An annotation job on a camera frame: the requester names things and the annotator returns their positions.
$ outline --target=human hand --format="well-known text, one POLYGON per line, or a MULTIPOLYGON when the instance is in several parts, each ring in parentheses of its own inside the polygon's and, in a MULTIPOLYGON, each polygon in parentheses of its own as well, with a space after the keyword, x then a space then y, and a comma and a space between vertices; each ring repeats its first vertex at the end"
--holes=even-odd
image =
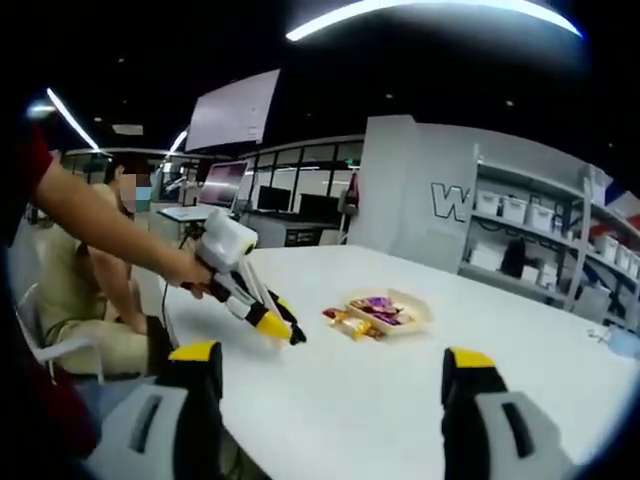
POLYGON ((147 316, 142 312, 135 312, 131 315, 121 315, 122 323, 129 325, 134 332, 140 335, 147 334, 147 316))
POLYGON ((211 271, 200 263, 193 253, 167 249, 162 255, 161 275, 174 287, 191 284, 191 293, 202 298, 211 282, 211 271))

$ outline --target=desk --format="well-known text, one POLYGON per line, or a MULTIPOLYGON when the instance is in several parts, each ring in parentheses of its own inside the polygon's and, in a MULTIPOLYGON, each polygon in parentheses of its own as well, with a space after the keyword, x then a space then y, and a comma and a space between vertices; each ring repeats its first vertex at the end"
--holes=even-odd
POLYGON ((192 207, 168 207, 158 210, 163 217, 178 223, 204 222, 218 207, 200 204, 192 207))
POLYGON ((638 381, 637 362, 588 337, 593 323, 472 280, 355 246, 251 259, 307 344, 274 353, 214 299, 184 290, 170 287, 166 309, 180 343, 222 342, 225 426, 274 480, 443 478, 441 368, 452 345, 490 355, 509 388, 557 423, 574 463, 598 451, 638 381), (371 286, 426 300, 430 334, 355 343, 328 326, 324 308, 371 286))
POLYGON ((338 243, 338 225, 312 221, 295 213, 251 211, 240 222, 258 234, 258 248, 312 247, 321 245, 323 234, 333 230, 338 243))

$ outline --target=computer monitor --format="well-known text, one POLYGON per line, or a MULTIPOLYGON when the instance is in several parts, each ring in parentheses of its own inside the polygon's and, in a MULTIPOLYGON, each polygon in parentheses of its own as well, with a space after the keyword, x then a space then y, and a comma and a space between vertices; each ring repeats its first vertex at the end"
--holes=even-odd
POLYGON ((262 185, 258 193, 259 210, 289 210, 291 200, 291 190, 285 188, 275 188, 262 185))
POLYGON ((327 223, 339 222, 338 198, 326 195, 300 194, 300 216, 327 223))
POLYGON ((212 165, 200 192, 200 203, 233 209, 247 165, 247 162, 212 165))
POLYGON ((210 158, 201 158, 198 161, 198 169, 196 170, 196 182, 206 182, 209 170, 211 170, 213 160, 210 158))

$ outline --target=candy wrapper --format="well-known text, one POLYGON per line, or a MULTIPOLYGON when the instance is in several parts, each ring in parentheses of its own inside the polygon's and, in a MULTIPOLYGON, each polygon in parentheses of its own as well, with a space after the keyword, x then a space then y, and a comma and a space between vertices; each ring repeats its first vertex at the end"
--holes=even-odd
POLYGON ((363 336, 371 337, 374 340, 380 340, 384 334, 371 326, 370 322, 354 318, 349 312, 337 308, 328 308, 324 310, 323 315, 331 319, 331 326, 336 330, 351 337, 353 340, 359 340, 363 336))
POLYGON ((351 337, 353 340, 360 340, 371 328, 371 324, 366 320, 360 320, 359 318, 345 318, 342 321, 333 321, 332 327, 345 335, 351 337))
POLYGON ((395 307, 388 297, 361 298, 352 300, 349 305, 392 327, 413 321, 402 309, 395 307))

